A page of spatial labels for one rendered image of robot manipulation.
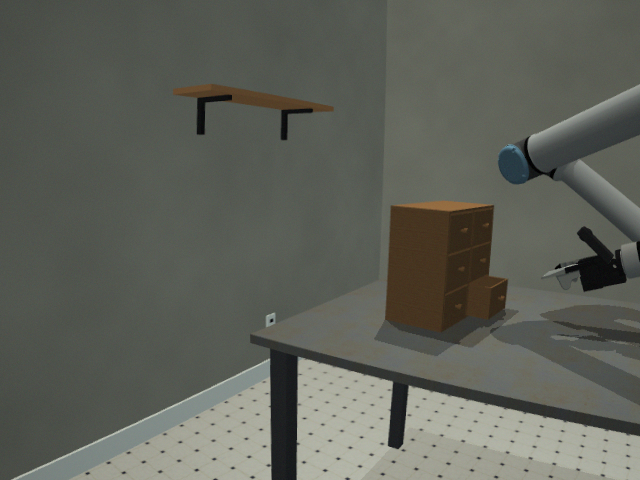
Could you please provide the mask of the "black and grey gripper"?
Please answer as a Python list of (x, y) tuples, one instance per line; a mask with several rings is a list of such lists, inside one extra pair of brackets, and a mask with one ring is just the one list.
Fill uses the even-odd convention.
[[(587, 257), (572, 262), (560, 263), (555, 267), (555, 270), (547, 272), (541, 279), (556, 276), (561, 287), (564, 290), (568, 290), (571, 286), (571, 281), (577, 282), (580, 274), (584, 292), (626, 283), (627, 278), (622, 267), (620, 251), (621, 249), (615, 250), (616, 260), (612, 259), (608, 264), (598, 255), (596, 257), (591, 256), (592, 258)], [(613, 265), (616, 265), (616, 268)]]

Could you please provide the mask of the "brown wooden chest of drawers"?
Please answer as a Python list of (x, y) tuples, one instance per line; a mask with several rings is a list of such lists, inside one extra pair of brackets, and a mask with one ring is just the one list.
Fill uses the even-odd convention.
[[(491, 254), (494, 205), (434, 201), (425, 208), (392, 205), (385, 319), (436, 332), (443, 332), (468, 317), (472, 247), (489, 242)], [(474, 210), (493, 209), (491, 239), (472, 244)], [(472, 211), (471, 211), (472, 210)], [(448, 252), (451, 213), (473, 212), (471, 245)], [(468, 281), (446, 289), (448, 254), (471, 249)], [(442, 330), (445, 294), (468, 285), (465, 316)]]

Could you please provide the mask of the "brown wooden drawer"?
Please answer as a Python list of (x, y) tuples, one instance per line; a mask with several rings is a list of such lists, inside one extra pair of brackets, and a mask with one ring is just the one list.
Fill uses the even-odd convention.
[[(488, 272), (490, 243), (485, 242), (472, 247), (470, 279), (472, 280)], [(486, 259), (487, 258), (487, 259)]]
[(464, 249), (455, 253), (448, 254), (445, 291), (448, 291), (468, 281), (470, 253), (471, 249)]
[(471, 245), (472, 222), (473, 212), (451, 214), (448, 252)]
[(488, 320), (499, 313), (505, 308), (507, 285), (508, 279), (487, 275), (472, 281), (466, 315)]
[(465, 316), (467, 289), (464, 285), (445, 294), (442, 330)]
[(476, 244), (491, 239), (493, 209), (474, 210), (473, 241)]

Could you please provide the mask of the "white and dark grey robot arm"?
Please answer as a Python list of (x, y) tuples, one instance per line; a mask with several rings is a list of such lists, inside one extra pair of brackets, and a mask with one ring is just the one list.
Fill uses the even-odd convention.
[[(640, 277), (640, 208), (580, 159), (638, 135), (640, 84), (507, 145), (498, 156), (500, 172), (510, 183), (523, 184), (543, 174), (563, 181), (633, 241), (620, 251), (628, 279)], [(583, 226), (577, 234), (605, 263), (614, 257), (589, 228)]]

